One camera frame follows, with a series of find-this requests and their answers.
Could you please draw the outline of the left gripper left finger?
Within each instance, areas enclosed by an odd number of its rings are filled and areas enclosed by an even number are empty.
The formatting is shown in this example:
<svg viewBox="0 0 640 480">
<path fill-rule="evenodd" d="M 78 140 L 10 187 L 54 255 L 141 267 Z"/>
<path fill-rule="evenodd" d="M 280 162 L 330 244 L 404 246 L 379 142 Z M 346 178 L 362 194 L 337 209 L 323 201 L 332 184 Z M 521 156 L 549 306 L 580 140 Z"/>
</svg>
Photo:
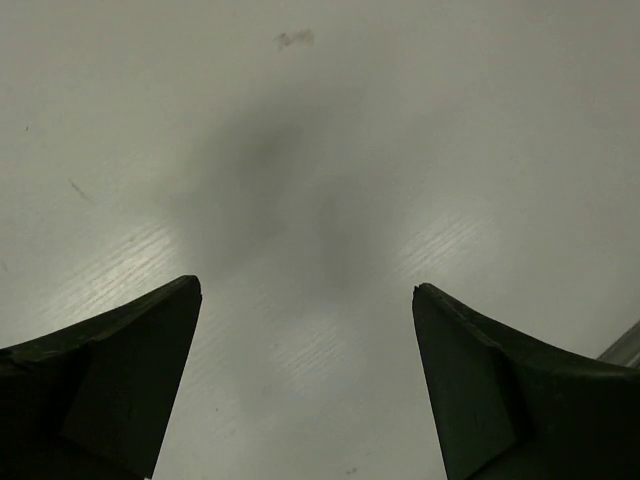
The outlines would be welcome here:
<svg viewBox="0 0 640 480">
<path fill-rule="evenodd" d="M 2 478 L 151 478 L 201 303 L 185 275 L 2 349 Z"/>
</svg>

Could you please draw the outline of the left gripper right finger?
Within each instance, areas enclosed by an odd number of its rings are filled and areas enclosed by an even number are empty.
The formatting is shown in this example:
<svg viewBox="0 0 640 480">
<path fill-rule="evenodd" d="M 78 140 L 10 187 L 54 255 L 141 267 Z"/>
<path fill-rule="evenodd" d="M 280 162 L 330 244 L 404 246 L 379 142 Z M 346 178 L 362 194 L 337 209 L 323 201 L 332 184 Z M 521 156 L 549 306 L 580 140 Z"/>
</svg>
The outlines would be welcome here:
<svg viewBox="0 0 640 480">
<path fill-rule="evenodd" d="M 431 284 L 412 313 L 450 479 L 635 479 L 639 373 L 551 346 Z"/>
</svg>

